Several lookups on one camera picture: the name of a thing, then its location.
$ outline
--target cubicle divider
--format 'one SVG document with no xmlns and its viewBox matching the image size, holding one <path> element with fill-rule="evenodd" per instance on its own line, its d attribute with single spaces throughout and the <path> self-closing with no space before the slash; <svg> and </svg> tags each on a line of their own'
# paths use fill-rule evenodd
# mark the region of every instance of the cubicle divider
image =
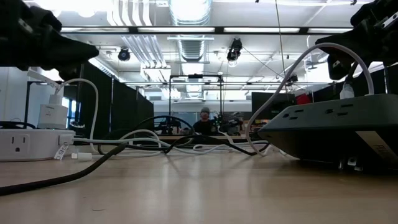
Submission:
<svg viewBox="0 0 398 224">
<path fill-rule="evenodd" d="M 96 68 L 91 63 L 84 64 L 84 71 L 81 74 L 85 78 L 93 82 L 99 94 L 98 114 L 95 124 L 94 138 L 102 138 L 109 132 L 109 117 L 111 112 L 111 95 L 112 95 L 112 78 Z M 82 133 L 85 137 L 90 136 L 91 125 L 93 122 L 95 108 L 95 92 L 91 85 L 80 83 L 81 88 L 77 91 L 77 101 L 80 103 L 79 122 L 85 125 Z"/>
<path fill-rule="evenodd" d="M 154 105 L 149 100 L 92 64 L 85 64 L 82 78 L 92 81 L 99 93 L 94 138 L 103 138 L 111 131 L 116 131 L 112 138 L 121 137 L 141 121 L 154 116 Z M 88 137 L 94 116 L 95 93 L 89 84 L 83 83 L 77 95 L 81 104 L 80 122 L 85 125 L 80 134 Z M 141 128 L 153 129 L 153 126 L 150 122 Z"/>
</svg>

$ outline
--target security camera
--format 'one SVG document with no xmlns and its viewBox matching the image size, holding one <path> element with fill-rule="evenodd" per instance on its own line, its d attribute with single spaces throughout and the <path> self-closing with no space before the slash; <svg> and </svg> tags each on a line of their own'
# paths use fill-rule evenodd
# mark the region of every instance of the security camera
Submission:
<svg viewBox="0 0 398 224">
<path fill-rule="evenodd" d="M 118 55 L 118 59 L 125 62 L 130 60 L 130 53 L 129 53 L 129 48 L 128 47 L 122 47 L 120 49 L 120 53 Z"/>
</svg>

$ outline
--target electrical outlet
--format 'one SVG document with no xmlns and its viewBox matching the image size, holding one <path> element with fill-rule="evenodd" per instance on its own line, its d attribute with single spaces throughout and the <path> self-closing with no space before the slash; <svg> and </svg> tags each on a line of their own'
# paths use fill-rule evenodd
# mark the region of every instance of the electrical outlet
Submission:
<svg viewBox="0 0 398 224">
<path fill-rule="evenodd" d="M 10 154 L 28 155 L 30 136 L 28 134 L 13 134 L 10 137 Z"/>
</svg>

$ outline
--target wooden table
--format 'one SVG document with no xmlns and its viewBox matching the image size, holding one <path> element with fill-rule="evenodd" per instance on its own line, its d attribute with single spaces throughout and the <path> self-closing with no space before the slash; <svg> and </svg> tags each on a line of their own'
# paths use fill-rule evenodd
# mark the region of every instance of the wooden table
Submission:
<svg viewBox="0 0 398 224">
<path fill-rule="evenodd" d="M 91 162 L 0 163 L 0 185 Z M 71 183 L 0 197 L 1 223 L 397 223 L 398 180 L 300 165 L 278 153 L 113 159 Z"/>
</svg>

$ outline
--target red object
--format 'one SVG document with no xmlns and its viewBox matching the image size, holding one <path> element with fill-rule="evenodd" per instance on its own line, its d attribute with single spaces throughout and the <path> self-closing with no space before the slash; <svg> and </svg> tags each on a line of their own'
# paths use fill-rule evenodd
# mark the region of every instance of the red object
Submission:
<svg viewBox="0 0 398 224">
<path fill-rule="evenodd" d="M 305 93 L 302 94 L 302 95 L 300 95 L 300 96 L 297 96 L 297 97 L 296 97 L 296 101 L 297 101 L 297 104 L 298 104 L 298 105 L 303 105 L 303 104 L 311 103 L 310 98 L 309 98 L 308 95 L 305 94 Z"/>
</svg>

